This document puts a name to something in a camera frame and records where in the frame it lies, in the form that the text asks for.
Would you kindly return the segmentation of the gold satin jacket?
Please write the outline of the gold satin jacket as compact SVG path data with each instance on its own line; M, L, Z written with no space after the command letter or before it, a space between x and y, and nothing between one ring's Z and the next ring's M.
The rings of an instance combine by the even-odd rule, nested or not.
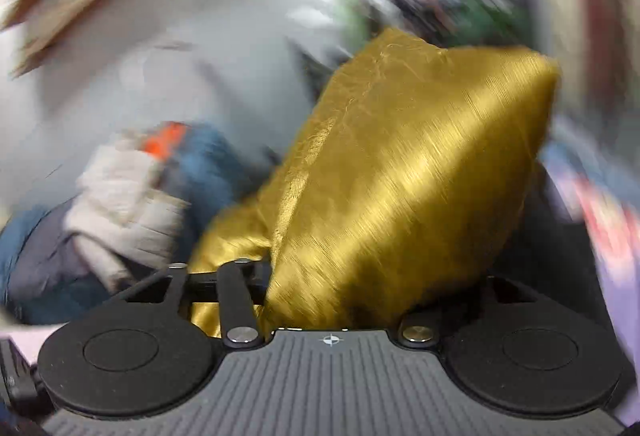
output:
M333 74L268 182L209 224L190 271L269 257L264 331L391 326L506 244L559 80L524 47L384 31Z

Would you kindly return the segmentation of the beige quilted jacket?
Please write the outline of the beige quilted jacket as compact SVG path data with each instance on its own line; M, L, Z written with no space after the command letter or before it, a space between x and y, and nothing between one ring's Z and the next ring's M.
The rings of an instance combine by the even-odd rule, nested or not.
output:
M151 270L165 268L189 208L158 188L166 164L142 150L143 137L122 133L102 144L77 178L77 196L64 230L107 291L134 276L126 260Z

